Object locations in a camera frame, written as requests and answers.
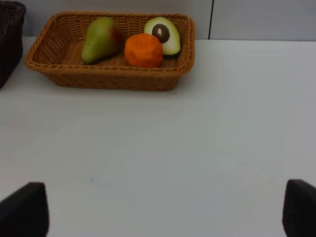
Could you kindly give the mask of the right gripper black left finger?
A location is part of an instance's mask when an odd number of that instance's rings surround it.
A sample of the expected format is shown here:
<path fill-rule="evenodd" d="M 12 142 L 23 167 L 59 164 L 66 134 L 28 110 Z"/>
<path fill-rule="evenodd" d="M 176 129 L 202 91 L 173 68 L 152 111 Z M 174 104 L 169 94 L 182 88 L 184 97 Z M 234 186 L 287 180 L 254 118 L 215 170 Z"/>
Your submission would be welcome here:
<path fill-rule="evenodd" d="M 49 207 L 45 184 L 30 182 L 0 202 L 2 237 L 45 237 Z"/>

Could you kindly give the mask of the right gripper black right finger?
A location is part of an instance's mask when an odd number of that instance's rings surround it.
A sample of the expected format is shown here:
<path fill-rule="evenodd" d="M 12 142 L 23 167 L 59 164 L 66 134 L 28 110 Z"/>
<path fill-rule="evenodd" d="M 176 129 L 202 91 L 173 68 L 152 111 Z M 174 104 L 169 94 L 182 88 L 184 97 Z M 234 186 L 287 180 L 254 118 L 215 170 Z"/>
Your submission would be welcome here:
<path fill-rule="evenodd" d="M 287 181 L 282 225 L 288 237 L 316 236 L 316 188 L 301 179 Z"/>

